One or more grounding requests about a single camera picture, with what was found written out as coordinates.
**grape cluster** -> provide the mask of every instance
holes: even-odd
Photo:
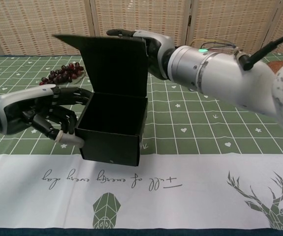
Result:
[[[78,62],[76,62],[75,64],[70,63],[67,66],[62,65],[62,68],[60,70],[52,70],[48,78],[43,77],[39,85],[60,85],[67,82],[71,83],[72,80],[75,80],[78,78],[78,76],[81,76],[83,71],[83,66],[80,66]]]

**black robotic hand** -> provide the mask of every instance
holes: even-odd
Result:
[[[139,37],[146,40],[149,57],[148,72],[160,80],[167,80],[167,66],[171,54],[175,51],[173,39],[169,36],[145,30],[129,31],[125,29],[110,29],[109,36]]]
[[[90,95],[82,88],[53,84],[0,95],[0,133],[12,135],[33,127],[56,142],[81,148],[84,141],[74,135],[77,116],[62,105],[86,105]],[[49,121],[60,124],[61,129]]]

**robotic arm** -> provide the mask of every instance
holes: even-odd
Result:
[[[274,118],[283,127],[283,68],[277,73],[260,61],[283,42],[271,42],[249,57],[175,47],[172,38],[144,30],[112,29],[110,36],[142,37],[147,42],[149,72],[236,107]]]
[[[283,127],[283,68],[277,73],[261,62],[276,48],[271,42],[249,57],[176,47],[171,37],[144,30],[112,29],[109,36],[145,39],[148,71],[160,80],[170,80],[190,90],[212,96],[245,110],[276,119]],[[74,135],[77,117],[61,105],[86,105],[91,92],[82,88],[42,85],[0,95],[0,133],[11,135],[29,127],[55,142],[81,148],[84,141]],[[50,121],[61,125],[55,129]]]

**green indicator light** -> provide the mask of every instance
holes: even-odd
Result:
[[[208,50],[207,49],[198,49],[198,51],[200,52],[200,53],[206,53],[206,52],[208,52]]]

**black cardboard box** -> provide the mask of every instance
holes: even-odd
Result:
[[[75,128],[86,160],[138,166],[147,118],[148,58],[142,39],[55,35],[77,48],[93,86]]]

